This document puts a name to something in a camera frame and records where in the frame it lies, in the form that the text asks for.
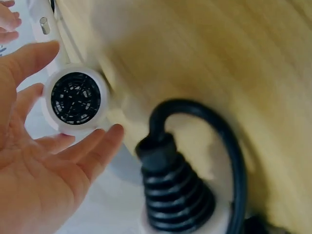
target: finger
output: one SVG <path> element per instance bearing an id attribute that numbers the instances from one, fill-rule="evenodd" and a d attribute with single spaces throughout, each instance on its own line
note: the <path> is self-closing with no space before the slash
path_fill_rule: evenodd
<path id="1" fill-rule="evenodd" d="M 23 122 L 26 121 L 29 112 L 34 107 L 38 98 L 41 97 L 42 91 L 43 84 L 37 83 L 18 92 L 16 111 Z"/>
<path id="2" fill-rule="evenodd" d="M 0 58 L 0 76 L 13 79 L 18 87 L 27 77 L 47 66 L 58 52 L 57 41 L 23 46 L 16 52 Z"/>
<path id="3" fill-rule="evenodd" d="M 15 1 L 1 1 L 1 4 L 6 7 L 11 7 L 15 5 Z"/>
<path id="4" fill-rule="evenodd" d="M 77 165 L 86 174 L 90 183 L 104 171 L 121 146 L 124 130 L 121 125 L 114 125 L 97 144 L 97 146 Z"/>
<path id="5" fill-rule="evenodd" d="M 59 158 L 70 160 L 74 163 L 78 162 L 82 157 L 86 156 L 94 147 L 96 147 L 104 134 L 105 131 L 102 129 L 95 130 L 76 145 L 73 145 L 72 147 L 69 147 L 68 149 L 59 153 Z"/>
<path id="6" fill-rule="evenodd" d="M 14 15 L 14 17 L 15 17 L 16 19 L 18 19 L 18 18 L 20 17 L 19 12 L 13 12 L 13 15 Z"/>
<path id="7" fill-rule="evenodd" d="M 35 142 L 51 154 L 57 154 L 75 142 L 74 136 L 57 134 L 36 139 Z"/>
<path id="8" fill-rule="evenodd" d="M 19 38 L 18 32 L 0 33 L 0 44 L 8 44 Z"/>
<path id="9" fill-rule="evenodd" d="M 0 27 L 14 31 L 19 25 L 14 14 L 3 3 L 0 4 Z"/>

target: white plastic ring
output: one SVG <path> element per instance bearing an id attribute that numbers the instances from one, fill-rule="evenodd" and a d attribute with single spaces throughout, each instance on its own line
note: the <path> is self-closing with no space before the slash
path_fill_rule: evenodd
<path id="1" fill-rule="evenodd" d="M 70 73 L 83 73 L 88 75 L 95 81 L 100 91 L 101 101 L 97 113 L 92 119 L 80 125 L 71 125 L 59 119 L 53 110 L 51 102 L 52 90 L 55 84 L 65 75 Z M 54 74 L 52 74 L 52 76 L 48 79 L 47 83 L 45 84 L 41 100 L 42 112 L 47 122 L 60 133 L 72 136 L 88 133 L 96 128 L 99 128 L 102 121 L 104 120 L 105 110 L 107 109 L 108 105 L 108 95 L 109 95 L 108 87 L 101 74 L 83 65 L 69 64 L 63 67 L 60 71 L 57 71 Z"/>

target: white surface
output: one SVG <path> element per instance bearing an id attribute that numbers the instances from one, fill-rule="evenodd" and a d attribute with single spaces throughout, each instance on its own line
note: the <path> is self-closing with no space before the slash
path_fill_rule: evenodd
<path id="1" fill-rule="evenodd" d="M 18 29 L 20 38 L 0 48 L 0 51 L 6 48 L 1 52 L 3 55 L 35 42 L 25 1 L 16 0 L 14 7 L 23 20 Z M 36 82 L 45 83 L 47 79 L 48 73 L 44 69 L 24 81 L 18 90 Z M 57 133 L 44 120 L 39 103 L 31 111 L 26 129 L 33 138 Z M 138 217 L 143 206 L 139 180 L 139 164 L 123 146 L 108 170 L 94 183 L 80 209 L 57 234 L 139 234 Z"/>

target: black rubber cable boot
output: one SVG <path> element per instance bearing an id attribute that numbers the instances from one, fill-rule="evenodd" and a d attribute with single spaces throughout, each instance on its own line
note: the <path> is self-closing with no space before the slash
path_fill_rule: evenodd
<path id="1" fill-rule="evenodd" d="M 142 161 L 147 216 L 154 229 L 191 233 L 208 221 L 215 209 L 214 195 L 177 152 L 171 134 L 157 144 L 146 137 L 136 153 Z"/>

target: palm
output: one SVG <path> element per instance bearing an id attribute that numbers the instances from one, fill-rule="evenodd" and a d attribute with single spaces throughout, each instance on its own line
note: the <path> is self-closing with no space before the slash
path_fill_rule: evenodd
<path id="1" fill-rule="evenodd" d="M 18 93 L 5 133 L 5 114 L 0 115 L 0 233 L 54 233 L 78 208 L 121 144 L 119 125 L 107 133 L 96 130 L 69 148 L 73 136 L 32 139 L 24 123 L 42 89 L 35 84 Z"/>

